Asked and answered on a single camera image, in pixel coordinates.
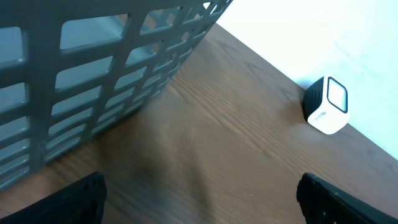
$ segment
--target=white wall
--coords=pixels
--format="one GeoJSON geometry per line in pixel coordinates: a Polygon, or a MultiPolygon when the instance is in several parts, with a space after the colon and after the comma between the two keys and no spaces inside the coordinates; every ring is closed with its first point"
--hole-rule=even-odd
{"type": "Polygon", "coordinates": [[[349,123],[398,159],[398,0],[234,0],[218,24],[304,88],[341,80],[349,123]]]}

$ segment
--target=white cube device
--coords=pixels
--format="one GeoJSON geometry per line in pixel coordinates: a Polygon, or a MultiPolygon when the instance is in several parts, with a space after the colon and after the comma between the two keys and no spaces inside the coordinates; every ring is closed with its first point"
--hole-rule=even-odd
{"type": "Polygon", "coordinates": [[[325,134],[334,134],[349,119],[347,89],[325,76],[305,90],[302,108],[305,120],[325,134]]]}

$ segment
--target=plastic crate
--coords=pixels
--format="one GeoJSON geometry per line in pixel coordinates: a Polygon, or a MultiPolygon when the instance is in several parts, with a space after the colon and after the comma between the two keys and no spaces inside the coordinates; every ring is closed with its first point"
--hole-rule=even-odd
{"type": "Polygon", "coordinates": [[[157,95],[231,2],[0,1],[0,189],[157,95]]]}

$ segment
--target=wood grain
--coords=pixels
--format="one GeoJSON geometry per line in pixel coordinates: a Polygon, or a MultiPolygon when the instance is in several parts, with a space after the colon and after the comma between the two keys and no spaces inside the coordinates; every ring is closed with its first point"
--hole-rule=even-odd
{"type": "Polygon", "coordinates": [[[398,162],[350,125],[312,128],[302,95],[215,25],[158,98],[1,192],[0,216],[98,170],[103,223],[304,223],[304,172],[398,217],[398,162]]]}

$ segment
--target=black object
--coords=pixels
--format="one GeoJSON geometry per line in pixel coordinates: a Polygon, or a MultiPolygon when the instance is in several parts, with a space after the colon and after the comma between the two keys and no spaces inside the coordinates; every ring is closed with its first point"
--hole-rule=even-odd
{"type": "Polygon", "coordinates": [[[296,197],[307,224],[398,224],[396,218],[373,208],[311,173],[303,175],[297,186],[296,197]]]}
{"type": "Polygon", "coordinates": [[[0,220],[0,224],[100,224],[106,186],[103,174],[92,173],[58,192],[0,220]]]}

